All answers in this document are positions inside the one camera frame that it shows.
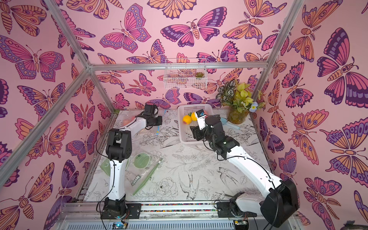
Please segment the yellow peach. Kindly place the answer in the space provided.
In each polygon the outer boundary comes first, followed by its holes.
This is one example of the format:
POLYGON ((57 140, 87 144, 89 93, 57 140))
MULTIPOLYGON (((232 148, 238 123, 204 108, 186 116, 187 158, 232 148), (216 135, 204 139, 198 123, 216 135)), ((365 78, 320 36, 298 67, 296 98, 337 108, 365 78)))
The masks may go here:
POLYGON ((193 113, 191 114, 191 119, 192 119, 192 121, 197 121, 196 112, 193 112, 193 113))
POLYGON ((191 116, 189 116, 189 115, 184 116, 184 117, 183 117, 183 122, 184 122, 186 125, 191 124, 191 123, 192 123, 192 118, 191 118, 191 116))

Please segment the clear green-zipper zip-top bag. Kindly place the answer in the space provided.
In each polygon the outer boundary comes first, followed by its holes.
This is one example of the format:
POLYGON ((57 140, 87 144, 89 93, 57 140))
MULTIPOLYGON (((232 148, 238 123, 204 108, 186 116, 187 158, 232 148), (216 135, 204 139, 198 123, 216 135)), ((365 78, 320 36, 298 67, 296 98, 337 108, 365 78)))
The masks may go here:
POLYGON ((121 163, 106 159, 101 169, 110 177, 109 199, 120 200, 125 195, 136 195, 150 180, 163 159, 151 153, 139 152, 121 163))

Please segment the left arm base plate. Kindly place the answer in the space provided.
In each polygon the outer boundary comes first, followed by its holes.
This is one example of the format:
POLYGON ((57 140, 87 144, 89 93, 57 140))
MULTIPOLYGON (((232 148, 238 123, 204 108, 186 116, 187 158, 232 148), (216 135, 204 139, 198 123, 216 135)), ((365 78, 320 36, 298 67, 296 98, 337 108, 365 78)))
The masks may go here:
POLYGON ((102 219, 139 219, 141 207, 141 203, 108 200, 103 205, 102 219))

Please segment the clear blue-zipper zip-top bag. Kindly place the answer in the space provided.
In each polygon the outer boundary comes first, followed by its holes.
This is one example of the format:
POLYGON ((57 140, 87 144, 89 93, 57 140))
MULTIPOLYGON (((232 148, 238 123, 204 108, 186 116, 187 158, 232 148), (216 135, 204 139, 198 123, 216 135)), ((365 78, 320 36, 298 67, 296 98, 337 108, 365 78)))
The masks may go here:
POLYGON ((141 132, 142 130, 150 130, 153 127, 145 127, 146 122, 144 121, 143 118, 139 117, 139 114, 137 116, 135 116, 135 118, 133 119, 133 121, 131 121, 130 123, 128 123, 126 126, 118 128, 119 131, 130 131, 131 136, 135 136, 136 134, 138 134, 139 132, 141 132))

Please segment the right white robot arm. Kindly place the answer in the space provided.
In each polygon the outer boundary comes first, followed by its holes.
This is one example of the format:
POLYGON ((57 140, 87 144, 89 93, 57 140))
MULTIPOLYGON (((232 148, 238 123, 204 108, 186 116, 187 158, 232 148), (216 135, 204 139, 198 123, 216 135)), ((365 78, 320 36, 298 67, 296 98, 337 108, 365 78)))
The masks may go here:
POLYGON ((279 228, 298 209, 298 192, 295 183, 282 180, 254 160, 234 138, 227 136, 218 115, 195 112, 198 125, 191 126, 194 139, 203 141, 206 148, 217 154, 218 161, 236 166, 253 182, 262 199, 252 202, 244 194, 233 198, 235 209, 241 212, 260 213, 271 228, 279 228))

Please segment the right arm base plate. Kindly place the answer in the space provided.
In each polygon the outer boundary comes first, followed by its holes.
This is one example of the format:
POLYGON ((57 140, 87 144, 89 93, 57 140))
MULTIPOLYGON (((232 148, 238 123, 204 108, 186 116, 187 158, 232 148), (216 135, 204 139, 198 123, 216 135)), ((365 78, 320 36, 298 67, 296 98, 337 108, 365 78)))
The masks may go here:
POLYGON ((257 217, 256 213, 243 212, 231 202, 217 201, 214 203, 214 208, 217 210, 220 218, 257 217))

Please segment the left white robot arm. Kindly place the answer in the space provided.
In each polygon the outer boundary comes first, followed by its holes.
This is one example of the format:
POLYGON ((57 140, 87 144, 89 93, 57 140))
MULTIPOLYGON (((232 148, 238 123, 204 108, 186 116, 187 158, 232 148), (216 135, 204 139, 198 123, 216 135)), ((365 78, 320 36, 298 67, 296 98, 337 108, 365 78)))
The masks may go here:
POLYGON ((120 128, 113 128, 107 132, 107 144, 105 153, 110 162, 109 192, 102 199, 103 210, 101 214, 121 219, 128 216, 125 192, 125 167, 130 158, 133 146, 132 138, 141 130, 160 126, 162 117, 158 115, 159 108, 156 105, 145 104, 142 112, 120 128))

